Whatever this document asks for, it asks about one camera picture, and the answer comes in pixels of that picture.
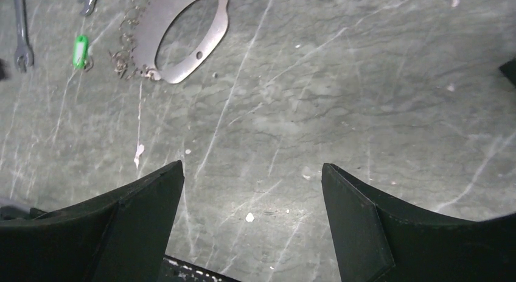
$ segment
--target marble surface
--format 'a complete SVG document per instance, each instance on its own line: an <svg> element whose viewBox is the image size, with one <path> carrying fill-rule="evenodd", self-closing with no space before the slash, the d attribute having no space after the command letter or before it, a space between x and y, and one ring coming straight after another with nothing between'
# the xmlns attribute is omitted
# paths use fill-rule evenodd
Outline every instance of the marble surface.
<svg viewBox="0 0 516 282"><path fill-rule="evenodd" d="M340 279L323 163L450 216L516 211L516 90L497 70L516 0L453 1L230 0L218 48L169 85L113 72L131 0L86 19L75 0L27 0L35 66L0 82L0 194L55 210L180 159L167 253L243 281ZM216 4L178 19L159 66L194 50ZM0 25L12 66L12 0ZM71 64L80 33L90 72Z"/></svg>

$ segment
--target small debris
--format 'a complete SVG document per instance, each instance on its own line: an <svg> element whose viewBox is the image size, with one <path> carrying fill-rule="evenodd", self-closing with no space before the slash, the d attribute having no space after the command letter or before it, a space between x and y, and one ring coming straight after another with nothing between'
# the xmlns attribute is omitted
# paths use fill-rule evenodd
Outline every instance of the small debris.
<svg viewBox="0 0 516 282"><path fill-rule="evenodd" d="M245 216L245 220L246 220L247 222L252 222L252 221L254 221L254 216L253 216L253 214L252 214L251 212L249 212L249 213L247 214L247 216Z"/></svg>
<svg viewBox="0 0 516 282"><path fill-rule="evenodd" d="M136 154L134 155L134 163L136 164L136 169L138 169L138 166L140 165L140 156L145 151L145 146L142 144L138 145L136 148Z"/></svg>
<svg viewBox="0 0 516 282"><path fill-rule="evenodd" d="M455 8L459 5L459 3L461 2L461 0L451 0L451 7L452 8Z"/></svg>

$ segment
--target metal plate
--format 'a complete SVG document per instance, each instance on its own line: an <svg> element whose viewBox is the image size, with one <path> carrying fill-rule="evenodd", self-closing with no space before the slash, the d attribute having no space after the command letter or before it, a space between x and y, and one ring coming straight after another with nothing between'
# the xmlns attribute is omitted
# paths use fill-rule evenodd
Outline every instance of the metal plate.
<svg viewBox="0 0 516 282"><path fill-rule="evenodd" d="M196 50L177 65L167 65L163 70L158 70L156 56L163 36L176 17L195 1L197 0L151 0L134 29L136 47L131 51L131 58L140 75L153 80L164 79L169 83L180 83L201 65L222 40L229 24L229 0L218 0L215 18Z"/></svg>

